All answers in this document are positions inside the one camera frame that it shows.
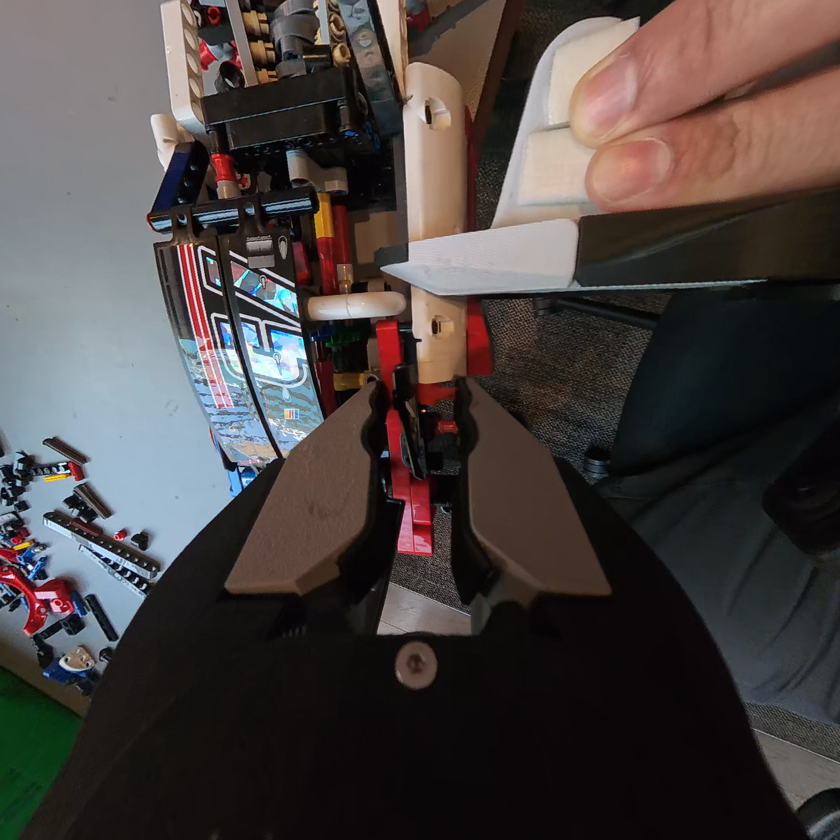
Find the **person's right hand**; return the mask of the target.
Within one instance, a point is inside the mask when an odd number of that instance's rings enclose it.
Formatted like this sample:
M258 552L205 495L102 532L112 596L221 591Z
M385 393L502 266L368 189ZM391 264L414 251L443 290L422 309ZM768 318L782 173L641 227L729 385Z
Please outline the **person's right hand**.
M588 70L570 128L608 213L838 186L839 4L673 2Z

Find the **black office chair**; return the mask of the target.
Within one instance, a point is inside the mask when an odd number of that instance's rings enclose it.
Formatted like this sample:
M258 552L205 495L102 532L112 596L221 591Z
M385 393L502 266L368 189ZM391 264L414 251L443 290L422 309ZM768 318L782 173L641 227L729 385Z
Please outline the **black office chair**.
M763 515L817 562L838 562L838 300L688 291L662 313L538 299L535 313L579 312L650 331L623 404L611 477L652 477L717 445L756 447L748 481Z

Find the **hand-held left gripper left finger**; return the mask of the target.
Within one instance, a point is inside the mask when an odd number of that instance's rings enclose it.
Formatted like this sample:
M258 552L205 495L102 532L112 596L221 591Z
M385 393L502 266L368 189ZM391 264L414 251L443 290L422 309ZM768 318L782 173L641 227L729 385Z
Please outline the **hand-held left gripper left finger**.
M231 595L359 602L389 573L403 502L382 476L389 408L365 385L290 452L225 582Z

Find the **red white brick subassembly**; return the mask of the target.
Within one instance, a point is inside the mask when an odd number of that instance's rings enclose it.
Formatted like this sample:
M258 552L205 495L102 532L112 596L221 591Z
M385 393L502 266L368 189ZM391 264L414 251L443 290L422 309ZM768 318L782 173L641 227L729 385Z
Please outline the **red white brick subassembly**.
M405 72L403 140L407 233L411 244L459 235L475 222L477 156L473 124L455 77L414 62ZM478 300L438 297L410 281L416 395L434 406L454 398L452 381L489 375L492 349Z

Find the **green sheet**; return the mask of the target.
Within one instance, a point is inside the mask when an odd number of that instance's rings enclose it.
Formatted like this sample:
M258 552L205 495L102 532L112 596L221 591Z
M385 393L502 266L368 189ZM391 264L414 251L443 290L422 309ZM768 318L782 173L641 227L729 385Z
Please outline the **green sheet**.
M16 839L67 761L82 719L1 668L1 838Z

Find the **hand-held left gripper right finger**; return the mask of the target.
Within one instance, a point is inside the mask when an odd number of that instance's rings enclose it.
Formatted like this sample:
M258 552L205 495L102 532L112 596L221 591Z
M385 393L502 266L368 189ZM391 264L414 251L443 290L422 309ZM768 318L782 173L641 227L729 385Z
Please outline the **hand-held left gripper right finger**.
M472 378L455 398L451 569L465 604L613 593L551 451Z

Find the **pile of loose brick parts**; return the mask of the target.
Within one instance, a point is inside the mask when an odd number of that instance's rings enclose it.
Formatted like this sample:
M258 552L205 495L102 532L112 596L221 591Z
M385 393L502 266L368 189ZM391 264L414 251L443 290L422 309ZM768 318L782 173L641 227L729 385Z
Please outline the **pile of loose brick parts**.
M80 556L141 600L163 573L148 554L146 531L107 532L112 509L87 474L89 458L57 436L45 446L56 459L44 461L22 449L11 458L2 450L1 583L2 609L22 610L23 635L35 652L43 679L90 698L121 638L94 592L68 574L52 574L50 546L38 539L25 515L26 495L36 482L71 485L62 509L44 513L43 526L72 542Z

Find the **toy brick race car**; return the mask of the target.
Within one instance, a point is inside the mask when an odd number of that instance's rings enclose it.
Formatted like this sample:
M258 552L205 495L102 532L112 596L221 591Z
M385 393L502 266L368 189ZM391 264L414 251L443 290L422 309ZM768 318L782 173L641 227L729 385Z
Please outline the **toy brick race car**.
M401 553L434 552L456 425L417 397L405 72L427 2L164 2L171 113L147 220L165 305L234 494L384 380L385 488Z

